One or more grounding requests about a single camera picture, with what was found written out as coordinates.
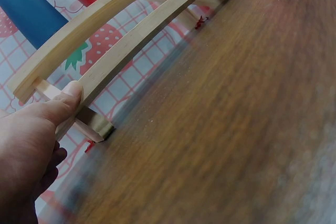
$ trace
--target strawberry print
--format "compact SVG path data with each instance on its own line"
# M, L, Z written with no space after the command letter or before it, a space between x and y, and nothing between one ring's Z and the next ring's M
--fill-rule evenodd
M102 57L119 39L121 33L113 26L105 24L96 31L89 39L92 48L86 52L86 63L80 66L80 74L83 75L88 69Z
M0 8L0 38L7 38L16 32L16 26Z

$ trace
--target light wood frame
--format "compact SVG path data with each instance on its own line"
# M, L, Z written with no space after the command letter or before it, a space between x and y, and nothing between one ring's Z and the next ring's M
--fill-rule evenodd
M37 90L52 99L60 91L45 81L67 57L108 20L135 0L97 0L64 25L9 81L8 87L22 102ZM163 2L107 51L79 80L83 98L76 113L56 132L59 140L74 121L85 135L102 141L113 129L88 106L114 76L173 18L192 3L217 7L224 0L151 0Z

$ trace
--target brown wooden surface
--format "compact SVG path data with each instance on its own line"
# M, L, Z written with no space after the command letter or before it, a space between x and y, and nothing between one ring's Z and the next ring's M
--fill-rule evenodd
M76 166L69 223L335 223L336 0L229 0Z

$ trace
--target fingernail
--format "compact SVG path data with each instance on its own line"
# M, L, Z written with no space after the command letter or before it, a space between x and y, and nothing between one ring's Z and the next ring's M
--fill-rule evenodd
M64 87L62 92L71 95L72 97L79 97L82 94L82 90L83 87L78 81L70 81L68 85Z

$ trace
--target hand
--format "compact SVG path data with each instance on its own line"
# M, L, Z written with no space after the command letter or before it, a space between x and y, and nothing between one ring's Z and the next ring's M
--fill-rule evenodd
M82 94L77 81L45 103L11 115L0 111L0 222L37 223L35 200L57 178L67 152L56 142L56 127L76 110Z

